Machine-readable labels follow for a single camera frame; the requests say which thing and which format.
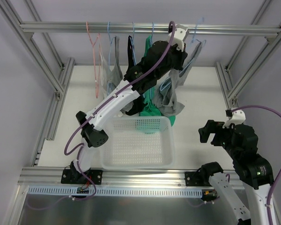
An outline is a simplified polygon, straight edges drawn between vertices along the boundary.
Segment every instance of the white plastic basket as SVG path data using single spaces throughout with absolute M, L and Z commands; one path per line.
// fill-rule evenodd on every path
M 105 169 L 155 169 L 174 163 L 174 138 L 167 117 L 113 118 L 104 131 L 109 136 L 100 147 Z

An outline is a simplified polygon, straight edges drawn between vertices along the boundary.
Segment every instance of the gray wall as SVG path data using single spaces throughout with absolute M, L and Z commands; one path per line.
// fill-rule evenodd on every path
M 0 15 L 0 224 L 29 165 L 52 94 Z
M 274 1 L 261 24 L 278 24 L 281 21 L 281 0 Z M 250 60 L 259 52 L 264 40 L 251 39 L 232 69 L 234 81 L 247 70 Z M 239 97 L 239 105 L 264 105 L 281 112 L 281 46 L 266 65 L 252 78 Z M 281 119 L 261 109 L 245 110 L 247 124 L 259 136 L 259 154 L 269 160 L 276 176 L 281 168 Z M 274 197 L 281 213 L 281 181 Z
M 11 0 L 22 19 L 30 20 L 23 2 Z M 196 24 L 205 17 L 204 24 L 248 25 L 263 0 L 33 0 L 43 21 L 89 21 L 123 23 L 176 23 Z M 144 54 L 147 35 L 135 35 L 136 59 Z M 241 37 L 197 36 L 207 44 L 197 59 L 197 66 L 214 66 L 216 61 L 227 63 Z M 92 64 L 92 49 L 88 35 L 53 33 L 51 38 L 63 60 L 74 57 L 76 63 Z M 153 40 L 165 39 L 154 35 Z M 108 57 L 109 40 L 102 34 L 103 52 Z M 127 35 L 120 35 L 120 63 L 127 64 Z

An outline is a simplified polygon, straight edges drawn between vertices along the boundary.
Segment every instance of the white wall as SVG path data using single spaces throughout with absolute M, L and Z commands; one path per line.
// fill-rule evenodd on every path
M 52 90 L 0 15 L 0 224 L 29 160 Z
M 277 0 L 271 4 L 261 24 L 277 24 L 280 21 L 281 0 Z M 264 40 L 250 40 L 232 69 L 234 82 L 247 70 L 263 44 Z M 281 112 L 281 46 L 245 87 L 239 97 L 239 105 L 264 105 Z M 260 109 L 247 109 L 245 112 L 247 124 L 254 127 L 259 137 L 258 152 L 271 163 L 276 176 L 281 168 L 281 119 Z M 281 213 L 281 181 L 274 197 Z
M 11 0 L 22 19 L 31 20 L 22 1 Z M 248 25 L 263 0 L 33 0 L 43 21 L 176 23 L 196 24 L 205 18 L 208 25 Z M 92 64 L 92 49 L 86 33 L 51 33 L 51 38 L 63 60 L 74 57 L 78 64 Z M 147 35 L 135 35 L 136 59 L 144 53 Z M 207 44 L 196 61 L 197 66 L 214 66 L 216 61 L 227 63 L 241 37 L 198 36 Z M 165 39 L 154 35 L 153 40 Z M 102 34 L 104 56 L 108 57 L 109 40 Z M 120 63 L 127 64 L 127 35 L 120 35 Z

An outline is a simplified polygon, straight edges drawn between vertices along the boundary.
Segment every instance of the green cloth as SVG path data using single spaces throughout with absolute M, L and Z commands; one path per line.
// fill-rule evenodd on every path
M 147 55 L 147 52 L 149 50 L 149 48 L 151 47 L 151 40 L 152 37 L 149 36 L 146 39 L 146 47 L 145 47 L 145 54 L 144 56 Z M 149 90 L 147 90 L 144 94 L 144 104 L 146 105 L 143 109 L 142 112 L 140 112 L 140 116 L 162 116 L 161 112 L 159 111 L 159 109 L 157 109 L 155 107 L 155 105 L 152 103 L 152 99 L 154 97 L 154 91 L 155 88 L 150 88 Z M 170 125 L 173 126 L 176 116 L 170 116 L 168 117 L 170 119 Z

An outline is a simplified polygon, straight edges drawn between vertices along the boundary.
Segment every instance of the laundry basket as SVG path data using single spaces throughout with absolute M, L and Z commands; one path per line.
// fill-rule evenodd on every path
M 167 117 L 113 118 L 104 130 L 109 139 L 99 150 L 105 169 L 167 168 L 174 163 L 173 132 Z

